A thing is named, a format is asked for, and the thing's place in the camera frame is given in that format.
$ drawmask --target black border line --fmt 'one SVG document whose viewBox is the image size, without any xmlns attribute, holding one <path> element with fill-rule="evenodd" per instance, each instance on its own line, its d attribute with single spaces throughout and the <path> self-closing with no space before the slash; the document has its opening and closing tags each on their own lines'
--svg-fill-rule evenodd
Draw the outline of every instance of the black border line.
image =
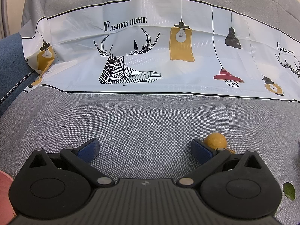
<svg viewBox="0 0 300 225">
<path fill-rule="evenodd" d="M 63 12 L 63 13 L 58 13 L 58 14 L 53 15 L 53 16 L 50 16 L 50 17 L 48 17 L 48 18 L 46 18 L 46 19 L 47 19 L 47 20 L 48 20 L 48 19 L 53 19 L 53 18 L 58 17 L 58 16 L 60 16 L 60 15 L 67 14 L 67 13 L 71 13 L 71 12 L 74 12 L 74 11 L 77 11 L 77 10 L 81 10 L 81 9 L 84 9 L 84 8 L 96 7 L 96 6 L 103 6 L 103 5 L 106 5 L 106 4 L 120 3 L 120 2 L 127 2 L 127 1 L 131 1 L 131 0 L 117 0 L 117 1 L 110 1 L 110 2 L 105 2 L 105 3 L 98 3 L 98 4 L 87 5 L 87 6 L 83 6 L 83 7 L 79 7 L 79 8 L 74 8 L 74 9 L 65 11 L 65 12 Z M 232 12 L 234 12 L 234 13 L 236 13 L 236 14 L 246 16 L 246 17 L 248 17 L 248 18 L 250 18 L 250 19 L 253 19 L 253 20 L 255 20 L 255 21 L 259 22 L 259 23 L 262 23 L 262 24 L 264 24 L 264 25 L 267 25 L 267 26 L 269 26 L 269 27 L 271 27 L 271 28 L 273 28 L 273 29 L 276 29 L 276 30 L 282 32 L 283 34 L 287 35 L 289 38 L 291 38 L 291 39 L 293 39 L 293 40 L 295 40 L 295 41 L 297 41 L 297 42 L 300 43 L 299 40 L 296 40 L 295 38 L 291 37 L 290 35 L 288 35 L 288 34 L 285 33 L 284 31 L 282 31 L 282 30 L 280 30 L 280 29 L 278 29 L 278 28 L 276 28 L 276 27 L 273 27 L 273 26 L 271 26 L 271 25 L 268 25 L 268 24 L 266 24 L 266 23 L 264 23 L 264 22 L 262 22 L 262 21 L 260 21 L 260 20 L 258 20 L 258 19 L 255 19 L 255 18 L 253 18 L 253 17 L 251 17 L 251 16 L 246 15 L 246 14 L 238 13 L 238 12 L 232 10 L 232 9 L 229 9 L 229 8 L 226 8 L 226 7 L 217 6 L 217 5 L 213 5 L 213 4 L 211 4 L 211 3 L 204 2 L 204 1 L 200 1 L 200 0 L 188 0 L 188 1 L 193 1 L 193 2 L 198 2 L 198 3 L 203 3 L 203 4 L 206 4 L 206 5 L 210 5 L 210 6 L 212 6 L 212 7 L 225 9 L 225 10 L 228 10 L 228 11 L 232 11 Z"/>
<path fill-rule="evenodd" d="M 37 29 L 38 29 L 38 23 L 42 20 L 42 19 L 47 19 L 45 16 L 44 17 L 41 17 L 38 21 L 37 21 L 37 26 L 35 27 L 35 32 L 34 32 L 34 36 L 33 37 L 21 37 L 21 39 L 29 39 L 29 40 L 31 40 L 31 39 L 33 39 L 34 37 L 35 37 L 35 34 L 36 34 L 36 32 L 37 32 Z"/>
<path fill-rule="evenodd" d="M 216 96 L 216 97 L 228 97 L 228 98 L 242 98 L 242 99 L 257 99 L 257 100 L 275 100 L 275 101 L 288 101 L 288 102 L 298 102 L 294 100 L 284 100 L 275 98 L 263 98 L 263 97 L 250 97 L 250 96 L 230 96 L 230 95 L 218 95 L 218 94 L 204 94 L 204 93 L 193 93 L 193 92 L 143 92 L 143 91 L 64 91 L 57 87 L 41 84 L 41 86 L 50 87 L 56 89 L 60 92 L 65 93 L 76 93 L 76 94 L 139 94 L 139 95 L 196 95 L 196 96 Z"/>
</svg>

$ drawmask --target orange fruit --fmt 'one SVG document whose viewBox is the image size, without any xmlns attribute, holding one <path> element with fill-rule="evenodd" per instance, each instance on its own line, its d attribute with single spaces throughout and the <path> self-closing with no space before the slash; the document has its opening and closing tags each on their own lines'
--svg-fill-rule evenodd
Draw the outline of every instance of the orange fruit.
<svg viewBox="0 0 300 225">
<path fill-rule="evenodd" d="M 218 148 L 227 149 L 227 140 L 225 136 L 220 133 L 213 133 L 208 135 L 205 138 L 204 143 L 214 150 Z"/>
</svg>

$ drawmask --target black pendant lamp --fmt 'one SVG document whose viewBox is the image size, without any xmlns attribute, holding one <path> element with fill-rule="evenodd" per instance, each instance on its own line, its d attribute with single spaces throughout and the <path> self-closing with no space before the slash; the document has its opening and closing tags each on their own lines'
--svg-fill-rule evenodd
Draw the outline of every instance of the black pendant lamp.
<svg viewBox="0 0 300 225">
<path fill-rule="evenodd" d="M 241 49 L 241 44 L 239 40 L 236 38 L 236 36 L 234 35 L 234 29 L 232 28 L 232 12 L 231 12 L 231 28 L 229 28 L 229 34 L 225 38 L 225 45 Z"/>
</svg>

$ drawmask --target pink bowl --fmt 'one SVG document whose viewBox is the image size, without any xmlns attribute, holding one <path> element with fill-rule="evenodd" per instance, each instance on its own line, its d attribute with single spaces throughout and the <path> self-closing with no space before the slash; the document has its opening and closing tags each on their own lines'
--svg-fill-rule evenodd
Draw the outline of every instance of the pink bowl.
<svg viewBox="0 0 300 225">
<path fill-rule="evenodd" d="M 12 182 L 12 177 L 0 170 L 0 225 L 7 225 L 15 216 L 8 198 L 8 191 Z"/>
</svg>

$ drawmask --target metal pin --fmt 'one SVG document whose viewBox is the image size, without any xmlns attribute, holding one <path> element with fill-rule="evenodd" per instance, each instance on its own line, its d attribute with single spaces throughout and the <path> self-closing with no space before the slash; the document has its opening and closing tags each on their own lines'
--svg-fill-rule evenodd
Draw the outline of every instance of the metal pin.
<svg viewBox="0 0 300 225">
<path fill-rule="evenodd" d="M 191 178 L 181 178 L 179 180 L 179 183 L 182 184 L 182 185 L 192 185 L 194 183 L 194 180 L 192 180 Z"/>
<path fill-rule="evenodd" d="M 100 185 L 108 185 L 112 182 L 112 179 L 109 177 L 101 177 L 97 179 L 97 183 Z"/>
</svg>

